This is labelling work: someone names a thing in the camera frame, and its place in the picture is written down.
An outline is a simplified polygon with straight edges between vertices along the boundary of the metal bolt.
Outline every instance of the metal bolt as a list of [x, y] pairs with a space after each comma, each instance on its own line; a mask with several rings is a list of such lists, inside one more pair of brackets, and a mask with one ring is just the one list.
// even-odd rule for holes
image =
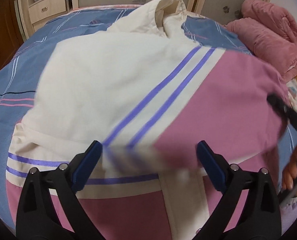
[[34, 174], [34, 173], [36, 173], [37, 171], [38, 171], [38, 169], [37, 169], [36, 167], [33, 167], [33, 168], [30, 169], [30, 173], [31, 173], [31, 174]]
[[237, 164], [231, 164], [231, 170], [237, 171], [239, 169], [239, 166]]
[[62, 163], [62, 164], [60, 164], [59, 169], [61, 171], [64, 171], [67, 167], [68, 167], [67, 163]]
[[261, 168], [261, 172], [262, 172], [263, 174], [268, 174], [268, 169], [266, 169], [266, 168]]

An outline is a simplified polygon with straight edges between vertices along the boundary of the wooden cabinet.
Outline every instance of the wooden cabinet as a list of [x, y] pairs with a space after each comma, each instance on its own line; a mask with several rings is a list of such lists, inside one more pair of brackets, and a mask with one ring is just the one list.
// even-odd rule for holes
[[31, 23], [66, 11], [65, 0], [42, 0], [29, 7]]
[[49, 20], [68, 12], [66, 0], [18, 0], [18, 6], [26, 38]]
[[22, 44], [14, 0], [0, 0], [0, 70], [10, 62]]

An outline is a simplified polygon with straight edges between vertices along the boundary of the bed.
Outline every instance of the bed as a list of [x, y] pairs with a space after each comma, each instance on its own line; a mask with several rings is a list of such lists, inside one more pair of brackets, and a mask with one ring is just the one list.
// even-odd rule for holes
[[[127, 16], [137, 7], [139, 6], [89, 7], [57, 17], [28, 39], [11, 62], [0, 71], [0, 218], [10, 228], [15, 226], [8, 205], [5, 172], [7, 170], [14, 174], [16, 171], [7, 168], [8, 148], [15, 124], [20, 122], [26, 112], [33, 107], [39, 77], [56, 44], [71, 37], [105, 31], [113, 22]], [[204, 17], [192, 14], [182, 25], [182, 29], [187, 37], [201, 45], [223, 47], [251, 54], [236, 35]], [[297, 105], [297, 83], [292, 82], [288, 86], [289, 96]], [[281, 168], [288, 162], [296, 144], [297, 133], [289, 127], [279, 143], [279, 149], [287, 149], [282, 154], [284, 158], [279, 160], [279, 181]]]

